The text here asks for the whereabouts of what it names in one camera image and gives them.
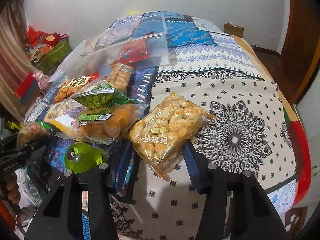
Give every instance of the bed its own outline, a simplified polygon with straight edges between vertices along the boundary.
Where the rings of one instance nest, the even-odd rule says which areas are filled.
[[[159,13],[164,14],[168,29],[170,64],[136,70],[129,97],[152,109],[176,92],[214,112],[217,121],[192,139],[196,150],[226,171],[250,170],[277,212],[287,212],[308,190],[310,159],[301,123],[278,85],[245,40],[222,32],[209,21],[159,11],[124,17],[111,27]],[[56,79],[45,98],[36,101],[26,120],[44,118],[62,80]],[[65,169],[64,153],[71,143],[54,149],[52,166]],[[195,239],[205,196],[193,189],[183,160],[169,176],[170,181],[162,180],[140,163],[134,204],[112,203],[120,235]],[[90,239],[89,220],[83,218],[84,236]]]

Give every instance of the wooden floor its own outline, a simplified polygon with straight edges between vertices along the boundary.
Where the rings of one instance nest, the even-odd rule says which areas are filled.
[[[281,59],[277,55],[255,51],[259,60],[265,65],[274,81],[279,85],[280,90],[287,100],[294,96],[299,87],[292,79],[286,75]]]

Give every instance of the transparent plastic box lid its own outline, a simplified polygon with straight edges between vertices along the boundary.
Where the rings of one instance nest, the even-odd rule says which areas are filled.
[[[135,19],[83,41],[62,71],[69,77],[95,72],[108,75],[120,62],[141,69],[170,63],[164,15]]]

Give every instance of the green plastic bottle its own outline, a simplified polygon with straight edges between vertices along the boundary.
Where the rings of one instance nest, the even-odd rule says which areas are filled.
[[[64,162],[67,170],[81,173],[100,163],[107,162],[107,159],[101,150],[84,142],[76,142],[67,149]]]

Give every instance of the black round sticker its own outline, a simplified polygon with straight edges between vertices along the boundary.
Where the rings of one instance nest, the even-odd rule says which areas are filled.
[[[73,160],[76,157],[76,153],[73,147],[67,152],[67,157],[69,160]]]

